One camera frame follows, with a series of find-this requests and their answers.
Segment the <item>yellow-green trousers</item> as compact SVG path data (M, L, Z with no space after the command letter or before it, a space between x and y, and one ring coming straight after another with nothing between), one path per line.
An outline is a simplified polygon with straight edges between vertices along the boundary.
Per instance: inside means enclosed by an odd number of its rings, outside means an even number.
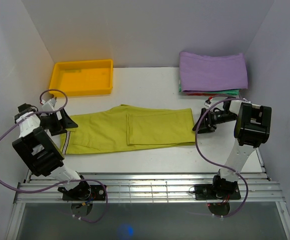
M129 152L193 145L193 113L185 109L153 109L120 105L73 115L78 125L60 136L64 155Z

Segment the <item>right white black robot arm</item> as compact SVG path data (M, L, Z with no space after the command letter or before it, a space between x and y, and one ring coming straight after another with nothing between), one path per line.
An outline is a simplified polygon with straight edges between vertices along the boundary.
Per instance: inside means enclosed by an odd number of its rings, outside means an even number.
M224 165L217 164L219 170L210 184L196 184L196 200L239 200L241 198L238 181L243 166L250 155L265 144L270 136L272 109L268 106L252 104L245 99L227 97L222 100L222 109L211 104L209 98L201 109L200 117L192 128L196 136L213 133L219 124L235 122L233 148Z

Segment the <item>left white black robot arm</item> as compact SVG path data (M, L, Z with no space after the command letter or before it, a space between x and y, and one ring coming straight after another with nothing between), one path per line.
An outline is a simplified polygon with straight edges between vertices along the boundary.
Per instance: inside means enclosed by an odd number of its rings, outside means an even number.
M52 140L52 136L69 134L68 129L78 128L66 113L38 113L38 108L24 103L18 107L14 121L19 124L20 135L12 147L37 177L51 177L63 186L58 190L73 200L87 200L91 186L84 177L65 165L65 156Z

